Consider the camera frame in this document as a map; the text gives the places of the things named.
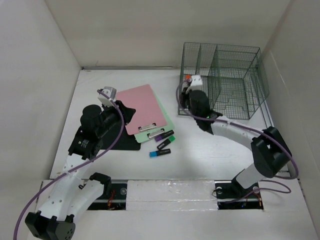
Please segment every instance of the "clipboard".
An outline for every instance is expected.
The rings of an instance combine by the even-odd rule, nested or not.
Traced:
[[[151,139],[154,139],[156,136],[160,135],[161,133],[165,133],[165,132],[168,132],[170,130],[175,129],[174,123],[171,121],[165,108],[162,106],[161,102],[159,101],[159,98],[156,95],[155,95],[155,98],[161,108],[161,111],[165,117],[167,125],[135,134],[134,136],[135,136],[135,139],[138,143],[143,143],[143,142],[149,141]]]
[[[130,123],[125,126],[128,135],[167,125],[166,118],[149,84],[117,92],[115,97],[127,108],[136,110]]]

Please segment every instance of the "white enclosure wall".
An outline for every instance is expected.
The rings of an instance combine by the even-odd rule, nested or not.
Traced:
[[[43,0],[0,0],[1,181],[49,177],[79,71]]]
[[[45,0],[81,66],[180,66],[184,42],[264,48],[289,0]]]
[[[300,180],[320,236],[320,1],[294,0],[266,50],[267,103],[298,162]]]

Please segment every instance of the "black mat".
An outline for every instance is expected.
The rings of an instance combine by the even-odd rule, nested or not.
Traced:
[[[116,139],[121,128],[121,122],[115,125],[106,135],[103,136],[102,150],[107,149]],[[111,150],[140,150],[141,143],[136,141],[135,135],[128,135],[126,127],[124,127],[121,137]]]

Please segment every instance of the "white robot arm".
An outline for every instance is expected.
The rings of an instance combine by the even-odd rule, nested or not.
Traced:
[[[99,96],[103,110],[98,105],[89,105],[82,111],[81,126],[75,134],[69,148],[69,155],[58,180],[45,203],[38,212],[29,212],[25,223],[36,238],[42,240],[71,239],[75,232],[75,223],[88,207],[100,196],[107,196],[111,190],[111,178],[101,173],[94,173],[83,187],[82,178],[99,150],[103,146],[102,137],[121,122],[121,116],[111,104],[111,99],[119,108],[124,123],[131,121],[135,109],[125,107],[116,101],[116,89],[105,87],[100,90],[108,98]],[[90,162],[70,171],[86,162]]]
[[[290,150],[275,127],[270,126],[267,129],[249,128],[210,109],[209,99],[201,91],[202,84],[199,75],[191,76],[188,80],[188,86],[180,94],[179,102],[183,108],[189,110],[192,116],[195,116],[200,129],[233,140],[252,151],[253,163],[237,174],[227,187],[224,186],[222,192],[225,194],[217,196],[221,199],[241,198],[252,191],[258,181],[264,178],[273,178],[290,160],[279,146],[262,134],[252,130],[258,130],[260,133],[276,140],[291,155]],[[204,121],[197,119],[197,117],[210,120]],[[244,126],[246,130],[235,126],[234,123]]]

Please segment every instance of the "metal wire basket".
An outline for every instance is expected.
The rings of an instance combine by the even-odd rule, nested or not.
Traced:
[[[185,42],[180,82],[187,75],[201,75],[211,108],[231,119],[250,119],[269,95],[259,47]]]

